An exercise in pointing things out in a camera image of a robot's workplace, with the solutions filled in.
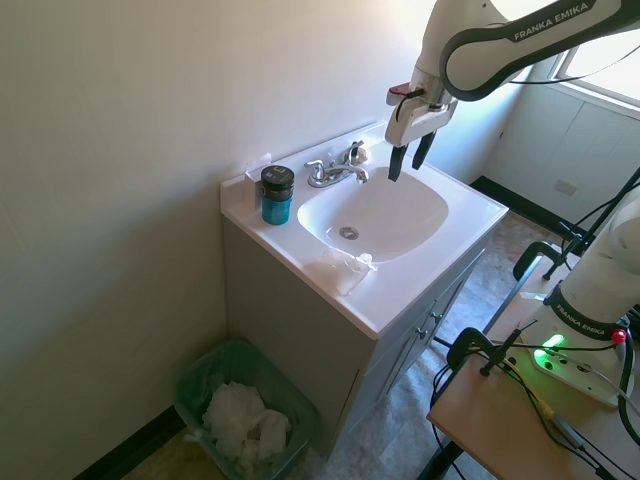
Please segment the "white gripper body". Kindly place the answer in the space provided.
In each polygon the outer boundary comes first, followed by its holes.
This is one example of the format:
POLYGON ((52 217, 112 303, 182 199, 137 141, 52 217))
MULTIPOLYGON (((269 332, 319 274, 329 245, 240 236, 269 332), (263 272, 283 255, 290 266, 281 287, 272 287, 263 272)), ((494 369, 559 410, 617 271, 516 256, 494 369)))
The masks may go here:
POLYGON ((393 146, 409 145, 446 126, 457 107, 456 99, 434 106, 423 96, 410 97, 409 83, 390 87, 386 103, 394 107, 385 133, 385 140, 393 146))

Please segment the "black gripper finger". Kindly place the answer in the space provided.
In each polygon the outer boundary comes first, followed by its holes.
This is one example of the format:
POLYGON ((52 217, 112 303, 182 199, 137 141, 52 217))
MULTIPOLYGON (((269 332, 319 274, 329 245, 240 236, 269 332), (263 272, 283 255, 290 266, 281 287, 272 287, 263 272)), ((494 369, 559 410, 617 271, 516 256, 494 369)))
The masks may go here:
POLYGON ((402 163, 406 154, 407 145, 394 146, 390 156, 388 179, 396 182, 402 172, 402 163))
POLYGON ((412 168, 414 170, 419 170, 423 165, 426 159, 426 156, 433 144, 434 139, 435 139, 435 132, 431 132, 421 138, 419 146, 416 149, 416 152, 412 160, 412 168))

